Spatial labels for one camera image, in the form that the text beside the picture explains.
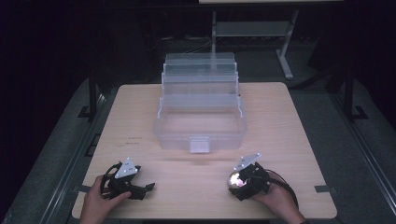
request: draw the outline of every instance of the table top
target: table top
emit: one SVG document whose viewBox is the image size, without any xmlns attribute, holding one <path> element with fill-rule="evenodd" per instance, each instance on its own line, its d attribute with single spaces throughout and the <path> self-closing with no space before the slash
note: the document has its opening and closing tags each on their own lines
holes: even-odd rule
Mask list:
<svg viewBox="0 0 396 224">
<path fill-rule="evenodd" d="M 307 218 L 333 218 L 336 209 L 306 137 L 289 91 L 283 83 L 241 83 L 247 133 L 239 149 L 191 154 L 162 149 L 153 133 L 161 85 L 126 85 L 119 89 L 92 162 L 83 181 L 91 186 L 118 161 L 131 158 L 141 171 L 132 184 L 155 182 L 143 201 L 126 200 L 109 217 L 133 219 L 257 219 L 275 216 L 262 204 L 238 201 L 227 180 L 241 156 L 260 152 L 258 163 L 288 181 Z M 73 208 L 79 217 L 85 193 Z"/>
</svg>

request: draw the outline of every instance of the plastic bin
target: plastic bin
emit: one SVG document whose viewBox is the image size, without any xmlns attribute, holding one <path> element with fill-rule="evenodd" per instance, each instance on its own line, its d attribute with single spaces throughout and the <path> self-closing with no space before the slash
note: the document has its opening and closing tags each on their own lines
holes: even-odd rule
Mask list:
<svg viewBox="0 0 396 224">
<path fill-rule="evenodd" d="M 164 149 L 236 149 L 246 132 L 232 53 L 168 54 L 154 133 Z"/>
</svg>

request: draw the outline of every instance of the table leg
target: table leg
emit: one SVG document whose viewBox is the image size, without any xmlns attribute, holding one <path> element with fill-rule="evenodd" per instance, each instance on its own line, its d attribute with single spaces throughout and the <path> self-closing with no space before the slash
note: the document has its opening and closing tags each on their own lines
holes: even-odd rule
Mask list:
<svg viewBox="0 0 396 224">
<path fill-rule="evenodd" d="M 213 11 L 212 17 L 212 53 L 216 53 L 216 11 Z"/>
<path fill-rule="evenodd" d="M 286 58 L 285 58 L 285 54 L 286 54 L 286 50 L 288 49 L 288 46 L 289 46 L 291 35 L 293 34 L 293 29 L 294 29 L 295 22 L 297 21 L 298 12 L 299 12 L 299 10 L 293 11 L 293 13 L 291 15 L 290 22 L 289 22 L 288 29 L 286 30 L 285 42 L 282 46 L 282 49 L 276 50 L 276 56 L 279 59 L 280 66 L 282 67 L 283 73 L 285 74 L 285 78 L 287 80 L 293 79 L 293 74 L 290 71 L 288 61 L 286 61 Z"/>
</svg>

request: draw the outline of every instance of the stacked plastic containers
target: stacked plastic containers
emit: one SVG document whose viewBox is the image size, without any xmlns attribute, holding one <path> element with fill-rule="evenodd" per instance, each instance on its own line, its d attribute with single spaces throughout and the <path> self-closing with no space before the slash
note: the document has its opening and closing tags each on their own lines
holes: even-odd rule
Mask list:
<svg viewBox="0 0 396 224">
<path fill-rule="evenodd" d="M 154 133 L 164 149 L 237 149 L 246 132 L 232 53 L 168 54 Z"/>
</svg>

